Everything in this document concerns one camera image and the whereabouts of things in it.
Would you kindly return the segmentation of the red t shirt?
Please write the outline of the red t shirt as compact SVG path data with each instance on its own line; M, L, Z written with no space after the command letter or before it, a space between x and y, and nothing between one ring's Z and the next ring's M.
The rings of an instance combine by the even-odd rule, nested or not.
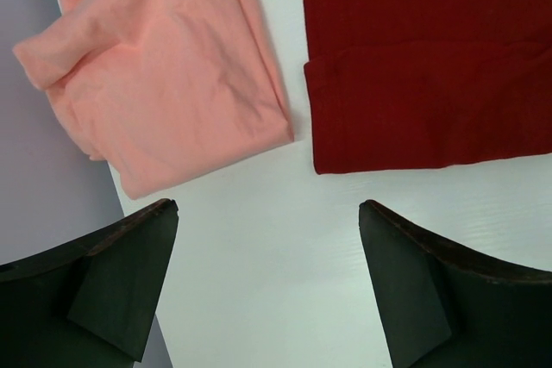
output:
M551 0L304 0L317 173L551 151Z

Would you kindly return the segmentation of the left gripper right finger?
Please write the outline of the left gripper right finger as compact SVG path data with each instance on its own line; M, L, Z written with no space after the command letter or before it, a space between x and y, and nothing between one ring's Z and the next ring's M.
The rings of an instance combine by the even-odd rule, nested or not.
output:
M480 253L367 200L367 260L394 367L549 367L551 274Z

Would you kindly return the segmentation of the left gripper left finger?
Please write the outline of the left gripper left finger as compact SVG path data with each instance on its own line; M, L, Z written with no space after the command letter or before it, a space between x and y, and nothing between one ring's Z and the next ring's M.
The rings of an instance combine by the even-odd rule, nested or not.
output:
M1 266L3 367L142 361L179 223L160 199L120 221Z

